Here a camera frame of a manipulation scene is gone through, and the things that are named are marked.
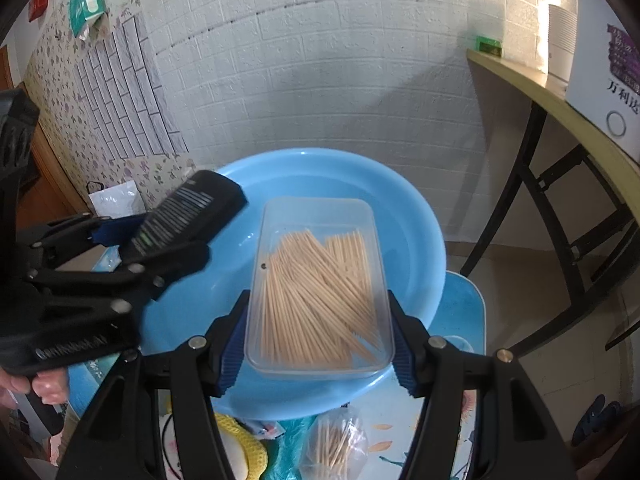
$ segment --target hand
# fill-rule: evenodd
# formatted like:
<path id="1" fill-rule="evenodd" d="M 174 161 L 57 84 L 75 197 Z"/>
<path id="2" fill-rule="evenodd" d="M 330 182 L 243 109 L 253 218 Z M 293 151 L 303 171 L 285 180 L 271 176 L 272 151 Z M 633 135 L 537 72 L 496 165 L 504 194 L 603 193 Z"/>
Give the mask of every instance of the hand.
<path id="1" fill-rule="evenodd" d="M 31 387 L 42 398 L 43 404 L 60 404 L 69 399 L 69 376 L 66 368 L 39 372 L 31 384 L 26 377 L 9 375 L 0 368 L 0 406 L 14 410 L 15 401 L 9 391 L 28 394 Z"/>

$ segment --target white plastic bag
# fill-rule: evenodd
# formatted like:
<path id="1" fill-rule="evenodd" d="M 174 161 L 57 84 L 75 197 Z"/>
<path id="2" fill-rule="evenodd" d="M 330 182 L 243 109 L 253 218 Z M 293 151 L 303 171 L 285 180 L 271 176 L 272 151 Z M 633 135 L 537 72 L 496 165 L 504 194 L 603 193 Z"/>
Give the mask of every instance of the white plastic bag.
<path id="1" fill-rule="evenodd" d="M 146 211 L 136 183 L 129 180 L 124 184 L 108 187 L 89 195 L 98 216 L 121 218 L 138 215 Z"/>
<path id="2" fill-rule="evenodd" d="M 309 429 L 298 469 L 303 480 L 355 480 L 367 463 L 369 443 L 352 408 L 316 418 Z"/>

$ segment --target slipper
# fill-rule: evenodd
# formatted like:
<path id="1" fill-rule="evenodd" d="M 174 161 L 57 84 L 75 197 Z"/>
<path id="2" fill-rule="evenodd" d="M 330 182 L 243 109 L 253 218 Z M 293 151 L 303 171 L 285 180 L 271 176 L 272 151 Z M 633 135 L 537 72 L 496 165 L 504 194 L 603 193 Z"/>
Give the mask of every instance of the slipper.
<path id="1" fill-rule="evenodd" d="M 600 412 L 604 408 L 605 398 L 603 394 L 600 394 L 593 401 L 593 404 L 589 406 L 589 409 L 584 413 L 580 422 L 575 427 L 574 436 L 571 437 L 571 445 L 573 447 L 585 441 L 585 439 L 593 431 L 594 420 L 600 415 Z"/>
<path id="2" fill-rule="evenodd" d="M 607 404 L 600 414 L 595 418 L 591 429 L 594 433 L 606 428 L 610 428 L 612 424 L 618 418 L 618 415 L 622 412 L 622 404 L 614 400 Z"/>

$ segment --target blue plastic tub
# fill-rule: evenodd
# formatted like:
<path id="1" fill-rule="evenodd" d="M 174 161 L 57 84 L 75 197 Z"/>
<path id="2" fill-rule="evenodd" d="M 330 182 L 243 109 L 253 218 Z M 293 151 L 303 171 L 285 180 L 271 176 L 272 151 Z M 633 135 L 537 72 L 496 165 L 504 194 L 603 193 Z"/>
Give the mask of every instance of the blue plastic tub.
<path id="1" fill-rule="evenodd" d="M 175 283 L 146 308 L 145 354 L 172 350 L 203 334 L 251 287 L 262 210 L 277 196 L 359 198 L 369 203 L 387 285 L 408 314 L 430 325 L 444 287 L 444 240 L 426 200 L 402 176 L 368 158 L 319 148 L 261 153 L 220 173 L 242 186 L 248 206 L 210 244 L 209 265 Z M 245 362 L 235 386 L 214 400 L 214 408 L 244 418 L 300 418 L 354 399 L 389 372 L 390 367 L 366 379 L 338 381 L 268 380 Z"/>

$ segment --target white box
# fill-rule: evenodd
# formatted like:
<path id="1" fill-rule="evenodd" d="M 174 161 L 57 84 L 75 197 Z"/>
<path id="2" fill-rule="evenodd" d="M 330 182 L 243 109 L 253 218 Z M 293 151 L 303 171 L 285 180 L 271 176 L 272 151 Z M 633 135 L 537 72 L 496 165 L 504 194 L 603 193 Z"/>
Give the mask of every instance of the white box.
<path id="1" fill-rule="evenodd" d="M 640 55 L 605 0 L 578 0 L 566 101 L 640 162 Z"/>

